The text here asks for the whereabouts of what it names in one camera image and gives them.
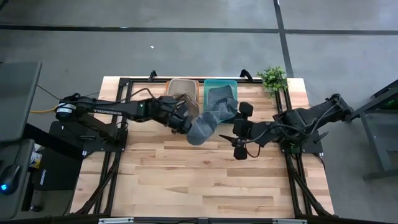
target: green plant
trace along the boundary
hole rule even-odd
[[[287,89],[287,78],[283,76],[286,73],[281,66],[268,67],[264,71],[265,73],[257,72],[257,76],[261,77],[265,90],[269,90],[274,95],[278,89]]]

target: gray floor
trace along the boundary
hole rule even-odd
[[[398,29],[395,0],[280,0],[286,29]],[[272,0],[11,0],[0,22],[120,27],[277,28]],[[310,103],[341,93],[353,108],[398,78],[398,36],[288,35],[295,77]],[[236,76],[284,65],[278,34],[0,31],[0,61],[43,62],[39,84],[55,95],[99,90],[105,75]],[[33,109],[57,103],[42,90]],[[48,130],[51,115],[29,121]],[[362,124],[328,124],[326,175],[341,217],[397,222],[398,179],[377,170]]]

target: wooden table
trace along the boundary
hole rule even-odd
[[[115,100],[119,78],[104,77],[101,100]],[[164,83],[136,83],[133,92],[141,88],[149,88],[155,96],[165,94]],[[293,108],[308,108],[303,79],[290,78],[289,91]],[[143,91],[133,100],[148,97]],[[252,121],[273,121],[272,115],[277,114],[275,99],[263,91],[262,85],[239,84],[238,100],[254,106]],[[108,115],[96,117],[105,123],[111,122]],[[269,143],[258,158],[237,161],[233,147],[219,134],[233,136],[232,124],[220,125],[207,142],[195,147],[189,145],[184,135],[174,135],[155,121],[129,121],[129,137],[122,153],[112,216],[293,217],[286,163],[278,145]],[[247,147],[251,154],[258,150],[257,144]],[[103,157],[103,152],[95,152],[83,161],[71,212],[81,208],[97,187]],[[309,189],[326,210],[333,213],[321,162],[314,155],[305,154],[303,163]],[[298,194],[304,211],[300,190]]]

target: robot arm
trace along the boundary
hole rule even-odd
[[[88,113],[100,113],[124,116],[131,121],[157,121],[172,129],[173,133],[186,134],[191,127],[191,116],[185,116],[187,106],[171,96],[148,98],[122,103],[120,101],[104,101],[89,98],[75,93],[60,100],[56,109],[56,118],[63,122],[77,121],[82,125],[97,131],[109,141],[118,138],[120,130],[115,124],[104,124]]]
[[[249,113],[250,109],[248,108],[250,107],[252,111],[252,106],[243,102],[239,106],[239,110],[245,108],[246,113]],[[275,121],[255,123],[246,119],[237,119],[234,121],[233,128],[233,133],[237,135],[237,138],[220,136],[229,140],[235,147],[234,157],[236,159],[246,159],[245,145],[247,143],[255,142],[261,147],[269,142],[277,142],[281,147],[301,146],[318,128],[329,122],[344,121],[351,112],[352,108],[342,97],[339,94],[334,94],[327,98],[326,102],[310,109],[297,108],[274,115]],[[326,134],[322,134],[317,141],[320,141]]]

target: teal plastic bin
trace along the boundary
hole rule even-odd
[[[232,92],[234,95],[234,99],[238,99],[238,83],[235,80],[217,80],[217,79],[207,79],[205,80],[205,85],[204,85],[204,95],[203,95],[203,110],[205,110],[207,106],[207,93],[209,92],[209,89],[211,88],[216,88],[216,87],[222,87],[225,85],[230,85],[232,87]]]

